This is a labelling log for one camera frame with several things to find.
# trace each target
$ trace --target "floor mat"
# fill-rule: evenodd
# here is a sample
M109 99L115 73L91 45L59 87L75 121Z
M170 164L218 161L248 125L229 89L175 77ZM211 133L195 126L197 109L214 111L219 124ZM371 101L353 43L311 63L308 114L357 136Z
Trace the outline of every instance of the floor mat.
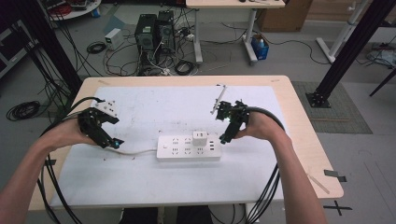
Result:
M318 82L291 82L317 133L373 133L347 91L339 83L329 97L331 108L311 107L306 93L312 93Z

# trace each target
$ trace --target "human hand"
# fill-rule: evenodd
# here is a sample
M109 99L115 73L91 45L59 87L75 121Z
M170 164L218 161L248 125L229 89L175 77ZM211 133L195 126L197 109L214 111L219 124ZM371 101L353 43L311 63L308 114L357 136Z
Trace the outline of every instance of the human hand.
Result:
M282 135L286 133L273 119L259 112L251 112L246 129L239 131L235 139L252 136L272 142Z
M36 143L44 144L51 151L80 143L96 145L90 137L81 132L76 119L68 119L58 124L43 134Z

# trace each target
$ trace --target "cardboard box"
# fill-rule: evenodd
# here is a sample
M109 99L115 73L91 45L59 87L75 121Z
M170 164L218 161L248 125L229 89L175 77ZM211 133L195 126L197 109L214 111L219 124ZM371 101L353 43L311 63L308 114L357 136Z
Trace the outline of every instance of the cardboard box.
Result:
M283 8L262 9L257 23L263 32L299 32L313 0L290 1Z
M264 47L260 45L261 40L264 42ZM251 38L251 47L253 47L258 60L265 60L267 58L268 49L270 47L262 35L254 35Z

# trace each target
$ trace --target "socket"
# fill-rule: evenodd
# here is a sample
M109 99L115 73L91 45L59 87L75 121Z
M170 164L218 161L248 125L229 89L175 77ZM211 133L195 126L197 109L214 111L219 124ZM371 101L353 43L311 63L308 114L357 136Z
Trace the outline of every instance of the socket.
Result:
M218 161L221 157L221 143L217 135L205 132L206 144L196 146L192 135L160 136L157 159L159 161Z

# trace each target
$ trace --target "black tape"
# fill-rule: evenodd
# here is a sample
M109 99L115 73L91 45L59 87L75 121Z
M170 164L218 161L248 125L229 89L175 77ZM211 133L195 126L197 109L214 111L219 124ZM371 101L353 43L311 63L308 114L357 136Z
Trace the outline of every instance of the black tape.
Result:
M347 182L347 177L344 175L339 175L336 171L324 170L324 174L327 176L337 177L340 182Z
M51 165L55 165L56 160L50 160L49 163L50 163Z
M335 206L329 206L329 205L323 205L323 208L328 208L328 209L337 209L338 215L342 216L343 214L341 213L341 210L352 210L351 207L344 207L344 206L338 206L338 202L334 201Z

